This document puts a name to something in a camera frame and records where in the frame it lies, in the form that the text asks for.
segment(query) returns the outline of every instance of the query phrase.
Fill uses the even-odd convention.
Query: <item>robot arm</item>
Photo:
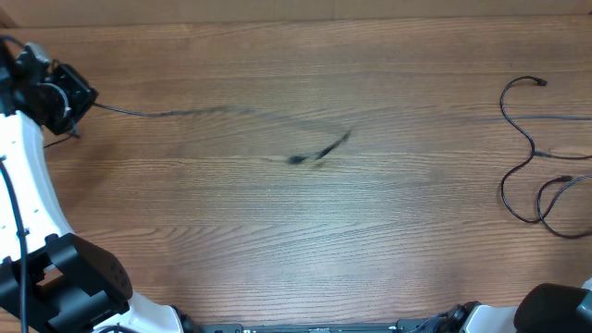
[[[0,43],[0,157],[27,243],[27,324],[39,332],[183,333],[175,308],[158,305],[131,288],[118,259],[73,234],[45,165],[42,126],[70,130],[97,92],[69,65],[51,72],[41,46],[28,43],[14,59]],[[0,181],[0,306],[20,315],[20,238],[7,182]],[[60,277],[41,282],[47,271]]]
[[[45,246],[45,237],[72,233],[57,202],[43,157],[41,127],[21,111],[0,115],[0,155],[12,179],[26,230],[29,253]],[[0,257],[20,259],[17,225],[6,184],[0,182]]]

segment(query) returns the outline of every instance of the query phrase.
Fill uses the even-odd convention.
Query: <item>black wire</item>
[[[131,115],[131,116],[138,116],[138,117],[172,117],[172,116],[202,115],[202,114],[209,114],[209,113],[212,113],[215,111],[226,109],[224,106],[217,106],[217,107],[210,107],[210,108],[199,109],[199,110],[178,110],[178,111],[166,111],[166,112],[161,112],[161,113],[145,113],[145,112],[140,112],[140,111],[128,110],[128,109],[124,109],[124,108],[120,108],[120,107],[116,107],[116,106],[112,106],[112,105],[102,105],[99,103],[94,103],[93,105],[96,107],[103,108],[105,110],[119,112],[122,114]]]
[[[12,186],[12,180],[10,180],[10,176],[8,175],[8,171],[6,170],[6,166],[4,165],[5,159],[5,157],[0,157],[0,172],[2,172],[4,182],[6,183],[6,188],[8,189],[8,197],[10,198],[10,203],[12,204],[12,213],[15,216],[15,222],[17,224],[18,243],[20,245],[20,331],[29,332],[29,324],[27,322],[27,293],[29,291],[29,280],[27,279],[28,251],[27,240],[25,239],[26,232],[22,224],[22,217],[20,216],[17,195],[15,194],[15,189]]]
[[[311,157],[314,157],[315,160],[319,160],[319,159],[325,157],[327,154],[331,153],[337,147],[341,146],[343,143],[345,143],[350,138],[351,135],[352,135],[352,130],[350,129],[341,137],[341,139],[331,143],[331,145],[329,145],[327,148],[323,149],[320,152],[317,152],[314,154],[291,156],[290,158],[288,158],[288,164],[297,165],[297,164],[300,164]]]
[[[551,203],[549,204],[549,209],[551,209],[553,207],[553,205],[555,204],[555,202],[557,202],[557,199],[559,199],[559,196],[567,189],[571,188],[573,185],[575,185],[577,182],[582,181],[584,179],[591,179],[592,175],[588,175],[588,176],[582,176],[576,179],[572,179],[572,177],[570,176],[563,176],[560,177],[558,179],[553,179],[550,180],[548,182],[545,183],[545,185],[543,185],[540,190],[538,191],[538,196],[536,197],[536,212],[538,213],[538,218],[540,219],[540,222],[543,226],[545,226],[545,228],[547,228],[548,231],[550,231],[550,233],[552,233],[553,235],[557,236],[557,237],[561,237],[561,238],[565,238],[568,240],[576,240],[582,237],[586,237],[586,236],[590,236],[592,235],[592,230],[589,231],[585,231],[579,234],[575,234],[575,235],[566,235],[560,232],[555,231],[553,228],[551,228],[549,226],[549,224],[547,224],[547,221],[545,221],[545,217],[541,214],[540,212],[540,198],[543,196],[543,191],[551,184],[556,183],[556,182],[565,182],[565,181],[569,181],[567,184],[563,185],[563,187],[555,194],[555,196],[553,197],[553,199],[551,200]]]
[[[501,179],[501,182],[499,184],[500,187],[500,192],[501,192],[501,200],[503,201],[503,204],[506,206],[506,208],[510,211],[510,213],[512,213],[512,215],[514,215],[516,218],[520,219],[521,221],[525,222],[525,223],[531,223],[531,224],[536,224],[538,222],[542,222],[542,224],[545,226],[545,228],[547,228],[553,235],[558,236],[558,237],[562,237],[562,238],[566,238],[566,239],[574,239],[574,238],[581,238],[584,236],[588,236],[588,235],[592,235],[592,232],[585,232],[582,234],[578,234],[578,235],[563,235],[555,230],[553,230],[545,221],[545,218],[547,217],[547,215],[549,214],[551,208],[553,208],[553,205],[555,204],[555,202],[557,201],[557,199],[559,198],[559,196],[568,188],[572,187],[576,182],[583,180],[583,179],[587,179],[587,178],[591,178],[592,176],[583,176],[580,177],[578,179],[573,179],[571,176],[562,176],[553,180],[548,181],[547,183],[545,183],[539,193],[538,193],[538,197],[537,197],[537,201],[536,201],[536,212],[538,214],[538,218],[536,219],[527,219],[524,218],[520,215],[518,215],[518,213],[516,213],[511,207],[510,204],[508,203],[508,200],[506,198],[506,192],[504,190],[504,185],[506,183],[506,179],[513,174],[514,172],[520,170],[521,168],[523,168],[524,166],[526,166],[528,163],[530,163],[530,161],[532,161],[532,159],[535,156],[540,156],[540,157],[547,157],[547,158],[556,158],[556,159],[563,159],[563,160],[586,160],[586,159],[590,159],[592,158],[592,155],[587,155],[587,156],[576,156],[576,157],[570,157],[570,156],[558,156],[558,155],[554,155],[554,154],[547,154],[547,153],[542,153],[542,152],[538,152],[536,150],[535,147],[535,141],[533,140],[533,138],[526,133],[526,131],[524,131],[520,126],[516,125],[515,122],[512,121],[512,118],[508,117],[508,114],[506,113],[506,106],[504,104],[504,97],[506,95],[506,92],[511,88],[511,86],[519,81],[519,80],[533,80],[536,82],[537,85],[539,86],[546,86],[547,82],[545,80],[542,80],[540,78],[535,78],[532,76],[522,76],[520,78],[516,78],[514,80],[511,80],[510,83],[508,83],[506,85],[506,87],[504,88],[503,92],[501,93],[501,97],[499,98],[499,108],[501,109],[501,114],[504,116],[504,118],[512,125],[514,126],[519,132],[521,132],[526,139],[528,140],[528,142],[530,143],[530,155],[528,156],[528,158],[522,162],[521,164],[519,164],[518,166],[513,167],[510,171],[508,171],[504,177]],[[542,213],[542,209],[541,209],[541,203],[540,203],[540,198],[542,196],[542,192],[543,190],[545,190],[548,185],[556,183],[556,182],[568,182],[568,184],[564,185],[558,192],[557,194],[555,194],[555,197],[553,198],[553,200],[551,201],[551,203],[549,204],[549,206],[547,207],[547,209],[545,210],[545,213]]]
[[[66,138],[61,139],[61,140],[58,140],[56,142],[51,142],[49,144],[46,144],[43,147],[44,149],[45,148],[49,148],[49,147],[51,147],[53,145],[56,145],[56,144],[60,144],[60,143],[62,143],[64,141],[67,141],[67,140],[72,139],[72,138],[76,138],[76,139],[80,139],[81,138],[81,136],[80,136],[80,134],[78,132],[78,127],[76,126],[76,122],[74,120],[72,120],[72,119],[70,121],[72,122],[72,131],[70,133],[68,133],[68,136]]]

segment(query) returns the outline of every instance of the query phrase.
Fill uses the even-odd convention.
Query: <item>wooden table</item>
[[[73,64],[109,105],[47,150],[72,227],[134,288],[197,322],[387,322],[592,278],[592,238],[513,218],[501,177],[528,142],[500,117],[592,116],[590,17],[450,18],[11,31]],[[521,120],[540,150],[592,154],[592,124]],[[350,140],[319,161],[294,154]],[[508,197],[592,162],[537,158]],[[549,221],[590,228],[590,183]],[[7,331],[18,328],[2,315]]]

